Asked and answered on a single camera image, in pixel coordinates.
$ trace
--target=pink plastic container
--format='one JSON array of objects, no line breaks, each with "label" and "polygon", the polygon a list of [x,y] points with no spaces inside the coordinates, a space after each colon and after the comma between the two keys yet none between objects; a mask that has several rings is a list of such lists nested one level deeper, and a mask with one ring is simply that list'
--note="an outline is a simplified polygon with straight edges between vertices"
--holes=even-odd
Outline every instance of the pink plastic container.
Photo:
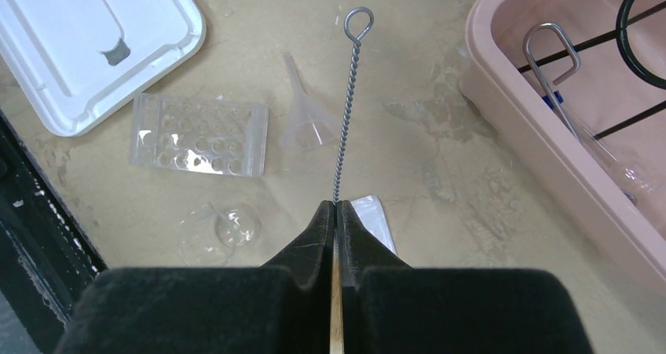
[{"label": "pink plastic container", "polygon": [[[539,23],[555,22],[582,42],[615,28],[622,0],[478,0],[467,20],[470,65],[460,89],[497,128],[586,235],[621,268],[666,294],[666,185],[639,196],[634,206],[541,98],[526,64],[523,38]],[[660,75],[666,72],[666,12],[633,28],[635,52]],[[541,31],[532,40],[536,58],[563,50]],[[616,43],[580,53],[581,68],[558,86],[568,112],[594,133],[666,100],[666,91],[644,83],[622,61]],[[571,67],[564,59],[543,67],[554,78]],[[666,164],[666,112],[609,136],[609,148],[627,151],[662,181]]]}]

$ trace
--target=black rubber ring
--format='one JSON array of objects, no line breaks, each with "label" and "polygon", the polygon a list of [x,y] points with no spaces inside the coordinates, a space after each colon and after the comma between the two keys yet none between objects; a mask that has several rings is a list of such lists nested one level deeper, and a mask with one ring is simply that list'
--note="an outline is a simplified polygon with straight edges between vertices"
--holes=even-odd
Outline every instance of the black rubber ring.
[{"label": "black rubber ring", "polygon": [[666,89],[666,79],[658,77],[643,66],[643,64],[641,64],[636,58],[634,51],[631,50],[627,27],[629,25],[629,12],[631,11],[634,2],[636,2],[636,0],[624,0],[620,6],[620,11],[617,13],[617,22],[615,25],[615,29],[618,33],[617,48],[620,50],[620,55],[622,56],[624,63],[634,74],[636,74],[636,76],[652,86]]}]

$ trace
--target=white tray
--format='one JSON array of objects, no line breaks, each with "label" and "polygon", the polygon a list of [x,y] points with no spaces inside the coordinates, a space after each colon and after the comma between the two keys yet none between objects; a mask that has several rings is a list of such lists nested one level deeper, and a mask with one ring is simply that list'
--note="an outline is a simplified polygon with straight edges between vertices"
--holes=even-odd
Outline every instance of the white tray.
[{"label": "white tray", "polygon": [[0,53],[52,133],[92,129],[194,54],[192,0],[0,0]]}]

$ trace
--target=metal hook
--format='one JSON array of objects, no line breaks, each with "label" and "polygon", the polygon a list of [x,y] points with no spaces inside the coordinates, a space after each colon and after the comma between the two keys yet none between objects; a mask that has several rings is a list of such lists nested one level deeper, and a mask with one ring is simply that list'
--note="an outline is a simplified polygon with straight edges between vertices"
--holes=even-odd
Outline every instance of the metal hook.
[{"label": "metal hook", "polygon": [[580,57],[578,56],[576,50],[573,48],[573,44],[571,43],[571,40],[569,40],[569,36],[567,36],[564,30],[562,30],[562,28],[555,23],[546,22],[546,23],[537,24],[536,26],[532,27],[525,36],[525,41],[523,42],[523,52],[525,53],[525,58],[527,59],[529,66],[532,68],[532,71],[534,71],[536,80],[539,81],[539,84],[546,92],[548,99],[550,99],[551,102],[553,103],[553,107],[555,107],[555,112],[558,114],[559,118],[565,124],[567,129],[569,129],[571,134],[580,142],[580,137],[578,136],[576,130],[573,128],[571,120],[569,120],[569,117],[566,115],[566,113],[560,106],[557,97],[555,97],[555,94],[553,93],[551,84],[548,82],[548,79],[546,79],[546,75],[543,74],[543,71],[541,71],[541,68],[536,63],[536,59],[532,55],[532,49],[529,44],[530,41],[532,40],[532,36],[534,36],[534,34],[537,33],[538,31],[544,29],[551,30],[558,36],[560,42],[562,42],[563,46],[566,49],[566,52],[571,56],[571,59],[573,61],[573,66],[568,71],[566,71],[566,73],[557,77],[553,81],[553,83],[555,85],[558,85],[564,82],[568,77],[570,77],[580,69]]},{"label": "metal hook", "polygon": [[[370,17],[370,23],[368,23],[368,26],[365,27],[365,29],[360,33],[358,36],[354,36],[352,32],[349,30],[349,21],[352,19],[352,16],[358,14],[358,13],[366,13]],[[368,34],[370,29],[372,28],[372,25],[375,23],[375,15],[368,9],[367,7],[359,7],[356,8],[347,14],[347,17],[345,18],[345,34],[351,41],[354,42],[357,46],[360,46],[360,41],[361,39]]]}]

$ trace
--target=clear plastic well plate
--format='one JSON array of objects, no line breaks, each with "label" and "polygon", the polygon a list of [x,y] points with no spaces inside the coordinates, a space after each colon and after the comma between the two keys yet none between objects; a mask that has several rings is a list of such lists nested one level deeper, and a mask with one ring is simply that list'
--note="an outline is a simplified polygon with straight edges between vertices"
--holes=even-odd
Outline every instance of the clear plastic well plate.
[{"label": "clear plastic well plate", "polygon": [[134,100],[130,163],[257,177],[264,172],[264,104],[183,100],[144,93]]}]

